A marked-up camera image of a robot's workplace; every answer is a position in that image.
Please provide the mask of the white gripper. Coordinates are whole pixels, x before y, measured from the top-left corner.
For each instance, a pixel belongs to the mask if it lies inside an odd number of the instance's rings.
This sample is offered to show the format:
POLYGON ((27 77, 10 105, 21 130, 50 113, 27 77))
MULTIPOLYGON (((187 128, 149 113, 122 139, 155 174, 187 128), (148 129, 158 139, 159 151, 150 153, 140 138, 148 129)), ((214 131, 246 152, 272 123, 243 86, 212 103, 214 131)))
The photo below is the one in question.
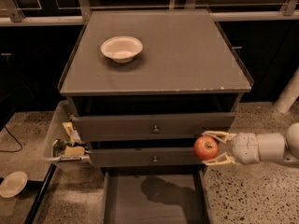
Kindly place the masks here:
POLYGON ((235 160, 242 164, 259 162, 282 161, 285 153, 286 141, 281 133, 227 133, 221 131, 204 131, 203 135, 214 138, 220 143, 227 144, 232 140, 234 157, 227 152, 218 157, 203 161, 206 166, 222 166, 235 164, 235 160))

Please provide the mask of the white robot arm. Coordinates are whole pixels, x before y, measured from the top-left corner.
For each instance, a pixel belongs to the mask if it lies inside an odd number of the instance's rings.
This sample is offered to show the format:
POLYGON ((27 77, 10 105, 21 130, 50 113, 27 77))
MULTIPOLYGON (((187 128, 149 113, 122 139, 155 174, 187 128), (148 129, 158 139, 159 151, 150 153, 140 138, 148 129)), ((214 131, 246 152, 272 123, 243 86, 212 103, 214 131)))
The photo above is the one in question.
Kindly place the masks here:
POLYGON ((292 124, 286 135, 281 133, 226 133, 205 131, 220 143, 229 144, 232 154, 226 152, 217 158, 204 161, 207 166, 235 163, 254 164, 259 162, 275 162, 280 164, 299 164, 299 123, 292 124))

